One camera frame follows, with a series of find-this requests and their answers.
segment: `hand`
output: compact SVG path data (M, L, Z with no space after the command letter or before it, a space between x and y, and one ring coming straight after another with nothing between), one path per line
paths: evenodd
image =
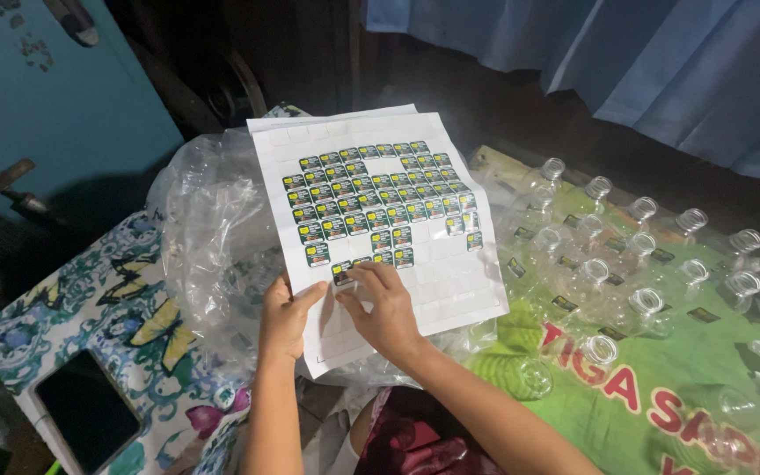
M286 270L274 279L263 296L263 322L260 325L259 358L287 356L292 362L304 352L304 327L307 310L324 296L324 281L309 286L301 297L292 296Z
M399 365L415 356L425 343L429 345L418 332L409 292L394 267L361 262L348 270L348 276L365 287L374 308L367 313L351 291L339 292L336 299L348 309L354 327L376 351Z

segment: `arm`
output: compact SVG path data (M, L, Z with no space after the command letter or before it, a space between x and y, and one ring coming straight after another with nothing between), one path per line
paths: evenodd
M297 475L304 472L295 399L295 361L304 351L307 310L327 283L292 297L289 276L280 274L263 298L260 351L252 386L251 426L242 473Z
M553 427L419 334L409 293L393 267L366 262L348 275L363 285L374 301L368 314L352 293L337 296L348 308L357 331L456 416L503 471L600 475Z

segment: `blue curtain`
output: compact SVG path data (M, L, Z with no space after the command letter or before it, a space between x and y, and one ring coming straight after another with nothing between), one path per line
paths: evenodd
M498 71L540 69L594 117L760 178L760 0L365 0L408 33Z

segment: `green label sticker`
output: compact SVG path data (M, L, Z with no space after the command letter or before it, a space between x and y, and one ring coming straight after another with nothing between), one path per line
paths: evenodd
M616 286L617 287L617 286L621 285L624 282L625 281L623 280L623 277L619 276L618 274L611 273L611 272L609 273L609 278L606 279L606 283L609 284L610 286Z
M569 259L565 256L560 257L556 262L556 264L564 265L570 270L576 270L579 267L579 263L575 260Z
M406 174L406 177L409 178L410 183L416 186L428 184L427 178L424 176L424 172L421 170L418 170L416 172L409 172Z
M368 228L372 231L380 231L389 227L386 210L383 208L365 212L365 218L368 220Z
M377 190L395 188L395 184L392 183L392 178L389 178L388 175L374 175L372 177L372 185Z
M412 248L403 248L395 251L395 268L405 269L416 264L415 253Z
M349 213L359 213L362 211L360 200L357 200L355 196L349 196L348 198L336 200L336 205L339 206L339 211L341 211L343 215L347 215Z
M465 232L480 231L480 215L477 213L465 213L462 222L465 223Z
M362 213L345 216L344 226L348 228L348 234L352 236L358 236L368 232L368 221L365 220L365 216L363 216Z
M450 163L450 157L446 153L438 153L433 155L433 160L436 161L436 166L439 168L450 168L453 166Z
M304 183L303 175L291 175L289 177L283 177L283 188L286 189L286 191L304 188L306 186L307 184Z
M318 267L319 265L330 264L330 249L327 243L312 244L304 248L304 254L307 256L307 265Z
M444 206L444 214L446 216L462 214L462 210L459 208L459 198L455 196L445 196L442 198L442 206Z
M392 233L388 231L374 232L372 234L372 252L379 253L392 248Z
M329 182L338 182L339 180L348 179L348 172L344 170L344 165L333 165L332 167L324 169L324 174L327 175Z
M421 201L409 203L406 206L406 213L409 215L409 222L421 222L428 220L428 212Z
M298 237L301 238L301 244L321 243L324 240L322 226L317 222L309 222L298 227Z
M330 185L319 185L310 189L310 196L313 203L326 203L333 200L333 191L330 190Z
M562 224L576 229L579 226L579 218L574 215L567 215L565 216L565 221L562 221Z
M519 279L523 277L524 274L527 273L527 270L522 267L520 263L518 263L518 260L515 258L512 258L509 260L509 262L506 263L506 266L509 268L509 271L512 272L516 277Z
M418 140L417 142L409 142L409 146L412 148L412 151L416 154L422 154L422 153L430 153L430 149L428 148L428 143L424 140Z
M424 202L424 208L427 210L427 217L431 220L444 218L444 206L442 200L435 198Z
M362 163L361 161L349 163L344 166L344 169L348 172L348 175L351 178L368 176L368 169L365 168L365 163Z
M352 161L360 160L360 151L356 147L351 147L345 150L339 150L339 157L343 163L351 163Z
M344 228L342 218L330 218L327 221L322 221L322 231L328 241L348 237L348 232Z
M353 196L356 194L356 190L354 190L354 185L351 184L351 182L347 180L342 180L341 182L332 183L330 185L330 189L332 190L332 195L334 198L347 198L349 196Z
M615 251L616 253L620 254L623 251L627 249L627 243L625 241L621 241L620 239L616 237L609 237L606 242L604 243L607 248Z
M406 226L409 224L409 216L406 214L406 207L403 205L390 206L386 209L388 222L392 227Z
M720 319L719 316L712 314L709 310L702 307L694 308L688 312L688 316L702 323L712 323Z
M386 206L400 205L403 201L400 200L400 195L394 189L384 189L377 192L380 195L380 200L383 200L383 204Z
M523 239L524 241L529 241L535 237L535 232L532 232L525 227L518 227L518 229L515 230L515 237Z
M415 155L412 153L412 147L409 144L395 144L393 147L398 157L412 157Z
M476 251L483 248L483 233L480 231L472 232L465 238L468 243L468 251Z
M318 219L330 218L339 215L339 208L334 203L322 203L316 205L316 213L318 213Z
M445 228L448 230L448 236L459 236L465 232L465 224L461 216L451 216L444 221Z
M577 309L577 307L579 307L579 305L576 305L575 303L571 302L565 297L562 297L561 295L555 296L555 298L551 300L551 303L553 303L553 305L555 305L556 307L561 308L562 310L565 310L568 313L573 312L574 310Z
M300 208L304 205L309 205L311 202L310 192L306 189L297 189L286 194L286 199L289 200L289 205L292 208Z
M339 152L328 152L318 156L318 159L322 162L323 167L332 167L333 165L339 165L342 163L342 159L339 157Z
M407 170L407 172L421 169L421 167L418 166L418 162L415 158L401 158L400 164L404 166L404 170Z
M374 191L372 180L369 180L365 177L353 178L351 179L351 184L354 185L354 190L357 193L368 193L369 191Z
M473 193L462 193L459 195L459 206L463 213L477 211L477 199Z
M360 202L360 208L363 211L373 210L374 208L383 206L383 203L380 202L380 199L377 198L377 193L374 191L361 194L356 198L356 200Z
M450 189L447 183L436 183L432 185L432 187L436 190L436 193L438 193L439 196L451 196L456 194L453 192L453 189Z
M351 265L349 260L331 265L330 271L333 274L332 283L336 286L343 286L348 282L352 282L353 280L348 276L348 270L350 270L351 267L353 267L353 265Z
M412 229L408 226L392 230L392 244L395 248L405 248L412 245Z
M427 178L428 180L427 184L430 184L430 185L444 182L444 180L442 179L442 175L435 170L432 170L432 171L427 170L426 172L424 172L424 178Z
M384 158L397 157L397 154L395 154L395 148L392 147L392 144L378 144L376 148L377 148L377 153L380 154L380 157L384 157Z
M626 335L622 334L620 331L617 331L616 329L611 328L610 326L604 326L603 328L598 329L597 333L600 333L601 335L605 335L608 338L611 338L612 340L615 340L615 341L620 341L627 337Z
M430 185L417 186L416 193L422 200L429 200L430 198L438 197L438 193L436 193Z
M412 187L401 187L398 189L398 194L400 195L400 200L404 203L415 203L416 201L420 201L416 189Z
M454 170L453 168L449 168L448 170L441 170L439 173L442 175L442 178L446 182L459 181L459 175L456 174L456 170Z
M292 210L292 217L295 218L295 224L301 224L308 221L316 221L318 216L312 206L304 206L297 210Z
M324 172L315 170L312 172L304 173L304 181L307 182L307 186L319 185L327 182L327 177Z
M356 149L360 151L360 157L362 157L363 160L374 160L376 158L380 158L380 153L377 152L377 148L375 146L361 146L357 147Z
M432 159L432 155L421 155L416 157L416 160L421 170L436 170L438 168L436 161Z
M381 264L392 265L393 264L393 261L392 261L392 251L386 251L386 252L383 252L383 253L374 254L372 256L372 260L374 262L379 262Z
M318 159L318 157L306 157L301 158L301 160L298 161L298 165L301 165L301 170L303 172L309 172L311 170L318 170L321 168L322 162Z
M394 185L395 188L408 187L410 185L406 173L392 173L389 175L389 178L392 179L392 185Z
M649 254L649 256L659 261L660 264L667 264L671 260L676 259L675 255L670 254L669 252L661 248L656 248L655 251Z
M454 190L454 192L459 193L459 194L468 193L471 191L471 189L468 188L468 185L461 182L450 182L448 183L448 186L450 189Z

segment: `phone screen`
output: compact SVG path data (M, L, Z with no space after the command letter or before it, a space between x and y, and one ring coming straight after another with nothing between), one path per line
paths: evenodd
M37 396L84 473L104 467L142 428L89 351L79 352L37 384Z

